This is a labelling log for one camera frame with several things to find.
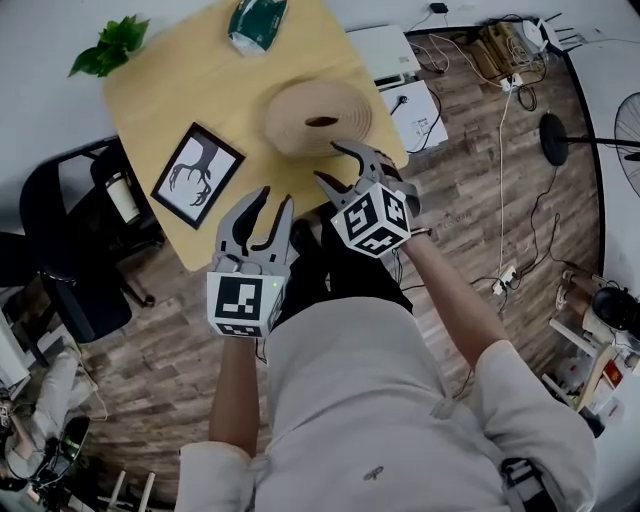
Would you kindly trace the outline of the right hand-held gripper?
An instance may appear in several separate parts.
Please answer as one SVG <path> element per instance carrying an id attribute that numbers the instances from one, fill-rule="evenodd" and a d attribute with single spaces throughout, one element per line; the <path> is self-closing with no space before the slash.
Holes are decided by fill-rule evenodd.
<path id="1" fill-rule="evenodd" d="M 381 258 L 410 238 L 410 219 L 421 212 L 417 188 L 377 172 L 376 152 L 364 143 L 338 140 L 331 146 L 360 164 L 360 178 L 353 185 L 314 172 L 317 184 L 337 209 L 331 226 L 347 248 Z"/>

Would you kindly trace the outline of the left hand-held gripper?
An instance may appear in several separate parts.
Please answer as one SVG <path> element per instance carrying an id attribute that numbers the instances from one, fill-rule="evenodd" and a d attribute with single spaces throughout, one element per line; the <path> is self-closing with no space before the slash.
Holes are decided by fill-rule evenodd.
<path id="1" fill-rule="evenodd" d="M 249 251 L 247 247 L 270 189 L 260 187 L 244 196 L 218 225 L 214 270 L 206 282 L 207 319 L 223 336 L 267 337 L 284 301 L 294 213 L 290 195 L 280 203 L 267 240 Z"/>

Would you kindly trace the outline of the person's left forearm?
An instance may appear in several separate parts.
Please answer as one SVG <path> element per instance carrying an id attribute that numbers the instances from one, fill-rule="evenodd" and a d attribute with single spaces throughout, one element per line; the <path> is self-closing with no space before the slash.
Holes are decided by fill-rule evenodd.
<path id="1" fill-rule="evenodd" d="M 209 414 L 208 439 L 226 443 L 254 458 L 260 429 L 258 374 L 254 346 L 226 338 Z"/>

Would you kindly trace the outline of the person's right forearm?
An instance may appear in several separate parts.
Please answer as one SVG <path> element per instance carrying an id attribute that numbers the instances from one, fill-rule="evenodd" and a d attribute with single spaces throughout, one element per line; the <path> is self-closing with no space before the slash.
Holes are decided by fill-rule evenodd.
<path id="1" fill-rule="evenodd" d="M 402 249 L 416 268 L 452 342 L 474 370 L 491 345 L 508 339 L 497 313 L 428 237 L 411 238 Z"/>

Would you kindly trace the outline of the white cardboard box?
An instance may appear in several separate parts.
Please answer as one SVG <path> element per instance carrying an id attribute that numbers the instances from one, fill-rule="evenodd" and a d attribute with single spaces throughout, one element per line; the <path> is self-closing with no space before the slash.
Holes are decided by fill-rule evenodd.
<path id="1" fill-rule="evenodd" d="M 448 140 L 441 102 L 424 81 L 384 90 L 381 96 L 408 153 L 415 154 Z"/>

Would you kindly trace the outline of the dark green snack packet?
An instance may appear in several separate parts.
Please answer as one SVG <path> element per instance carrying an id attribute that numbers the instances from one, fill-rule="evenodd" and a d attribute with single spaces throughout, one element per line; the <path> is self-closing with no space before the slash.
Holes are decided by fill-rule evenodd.
<path id="1" fill-rule="evenodd" d="M 241 0 L 229 22 L 228 38 L 243 56 L 265 54 L 287 12 L 287 0 Z"/>

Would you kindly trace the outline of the person's right hand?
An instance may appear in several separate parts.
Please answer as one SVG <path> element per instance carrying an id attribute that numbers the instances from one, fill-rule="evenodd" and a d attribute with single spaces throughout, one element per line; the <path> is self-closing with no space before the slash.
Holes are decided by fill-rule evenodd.
<path id="1" fill-rule="evenodd" d="M 375 154 L 379 160 L 379 163 L 381 165 L 382 168 L 382 172 L 389 177 L 392 177 L 393 179 L 397 180 L 397 181 L 401 181 L 401 177 L 399 175 L 399 172 L 395 166 L 395 163 L 384 153 L 380 152 L 380 151 L 375 151 Z"/>

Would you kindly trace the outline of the person's black shoe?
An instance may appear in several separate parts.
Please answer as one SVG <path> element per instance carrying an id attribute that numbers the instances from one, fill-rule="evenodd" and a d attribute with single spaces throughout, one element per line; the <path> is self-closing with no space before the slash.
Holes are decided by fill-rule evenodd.
<path id="1" fill-rule="evenodd" d="M 310 223 L 303 218 L 297 219 L 291 226 L 289 242 L 300 257 L 314 256 L 321 252 Z"/>

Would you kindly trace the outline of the black framed antler picture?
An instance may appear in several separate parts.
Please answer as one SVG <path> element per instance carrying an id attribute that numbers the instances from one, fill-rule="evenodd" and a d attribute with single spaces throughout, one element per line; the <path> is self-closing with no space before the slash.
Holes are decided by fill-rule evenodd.
<path id="1" fill-rule="evenodd" d="M 200 124 L 191 124 L 150 196 L 198 230 L 245 156 Z"/>

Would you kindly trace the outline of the person's black trousers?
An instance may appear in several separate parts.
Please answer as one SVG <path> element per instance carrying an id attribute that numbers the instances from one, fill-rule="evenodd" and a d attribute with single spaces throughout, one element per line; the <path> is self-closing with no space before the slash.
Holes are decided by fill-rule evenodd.
<path id="1" fill-rule="evenodd" d="M 298 256 L 276 321 L 281 324 L 309 307 L 330 300 L 370 297 L 396 303 L 408 312 L 413 305 L 384 264 L 346 247 L 323 227 L 318 249 Z"/>

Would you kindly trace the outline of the white flat appliance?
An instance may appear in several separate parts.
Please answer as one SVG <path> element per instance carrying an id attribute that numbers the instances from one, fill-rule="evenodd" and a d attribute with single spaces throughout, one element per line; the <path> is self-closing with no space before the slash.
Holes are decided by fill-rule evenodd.
<path id="1" fill-rule="evenodd" d="M 398 87 L 417 77 L 421 65 L 399 26 L 353 30 L 347 37 L 379 90 Z"/>

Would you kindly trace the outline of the white travel cup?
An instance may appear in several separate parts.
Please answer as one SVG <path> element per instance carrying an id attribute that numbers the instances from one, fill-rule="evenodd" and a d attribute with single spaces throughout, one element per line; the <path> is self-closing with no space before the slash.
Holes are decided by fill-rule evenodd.
<path id="1" fill-rule="evenodd" d="M 122 172 L 112 175 L 106 181 L 105 189 L 126 224 L 131 224 L 139 218 L 140 210 L 131 193 L 126 176 Z"/>

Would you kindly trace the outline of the black office chair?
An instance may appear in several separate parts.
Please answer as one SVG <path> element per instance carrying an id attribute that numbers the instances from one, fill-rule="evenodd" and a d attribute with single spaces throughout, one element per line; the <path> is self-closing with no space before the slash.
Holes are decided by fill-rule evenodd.
<path id="1" fill-rule="evenodd" d="M 66 209 L 60 167 L 77 157 L 90 161 L 93 188 Z M 122 172 L 140 210 L 126 224 L 105 189 Z M 155 305 L 118 270 L 119 262 L 165 242 L 162 229 L 118 137 L 102 139 L 41 163 L 23 185 L 19 211 L 44 289 L 78 343 L 91 343 L 126 325 L 130 305 Z"/>
<path id="2" fill-rule="evenodd" d="M 0 232 L 0 288 L 27 286 L 37 273 L 26 237 Z"/>

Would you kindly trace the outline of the black standing fan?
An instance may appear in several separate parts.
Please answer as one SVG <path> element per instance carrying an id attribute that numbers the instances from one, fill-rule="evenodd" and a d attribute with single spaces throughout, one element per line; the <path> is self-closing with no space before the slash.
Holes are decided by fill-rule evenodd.
<path id="1" fill-rule="evenodd" d="M 632 189 L 640 197 L 640 92 L 625 98 L 616 112 L 614 138 L 569 137 L 555 114 L 544 114 L 540 120 L 540 143 L 549 163 L 562 166 L 572 144 L 598 144 L 613 148 Z"/>

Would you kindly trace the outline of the person's white shirt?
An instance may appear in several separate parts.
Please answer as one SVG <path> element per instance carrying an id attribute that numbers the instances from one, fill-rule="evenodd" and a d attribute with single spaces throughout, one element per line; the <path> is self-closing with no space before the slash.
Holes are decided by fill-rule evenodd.
<path id="1" fill-rule="evenodd" d="M 499 471 L 510 458 L 542 473 L 561 511 L 594 504 L 589 427 L 506 340 L 482 353 L 470 404 L 452 399 L 414 318 L 391 302 L 316 304 L 266 348 L 264 455 L 186 445 L 176 512 L 510 512 Z"/>

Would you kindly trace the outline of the green leafy plant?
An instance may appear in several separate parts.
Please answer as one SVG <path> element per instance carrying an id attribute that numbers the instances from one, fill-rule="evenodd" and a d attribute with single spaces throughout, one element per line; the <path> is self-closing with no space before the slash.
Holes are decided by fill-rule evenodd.
<path id="1" fill-rule="evenodd" d="M 125 16 L 120 22 L 110 20 L 100 32 L 98 42 L 76 57 L 68 77 L 78 73 L 107 77 L 141 49 L 149 23 L 149 19 L 138 20 L 136 15 Z"/>

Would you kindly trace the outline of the white router with black antennas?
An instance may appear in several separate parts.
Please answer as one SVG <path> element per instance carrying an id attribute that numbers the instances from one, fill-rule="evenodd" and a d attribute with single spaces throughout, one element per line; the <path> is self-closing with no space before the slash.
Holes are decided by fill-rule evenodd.
<path id="1" fill-rule="evenodd" d="M 558 56 L 580 47 L 583 43 L 579 40 L 580 35 L 573 28 L 555 29 L 551 24 L 552 17 L 548 19 L 540 18 L 537 21 L 537 28 L 540 30 L 543 45 L 546 50 Z"/>

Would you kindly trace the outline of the white cabinet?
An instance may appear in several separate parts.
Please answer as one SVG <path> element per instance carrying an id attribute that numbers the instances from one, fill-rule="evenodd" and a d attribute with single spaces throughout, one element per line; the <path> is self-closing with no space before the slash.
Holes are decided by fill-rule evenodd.
<path id="1" fill-rule="evenodd" d="M 9 398 L 15 400 L 30 378 L 29 367 L 25 365 L 25 352 L 0 308 L 0 383 Z"/>

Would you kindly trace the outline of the white wooden rack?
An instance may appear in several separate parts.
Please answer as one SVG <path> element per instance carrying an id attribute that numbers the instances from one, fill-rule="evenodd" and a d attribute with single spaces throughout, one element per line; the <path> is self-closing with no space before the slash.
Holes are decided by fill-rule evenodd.
<path id="1" fill-rule="evenodd" d="M 602 429 L 629 423 L 635 411 L 626 388 L 640 383 L 640 352 L 634 349 L 634 340 L 611 331 L 601 341 L 559 319 L 551 319 L 549 326 L 569 347 L 542 374 L 547 389 Z"/>

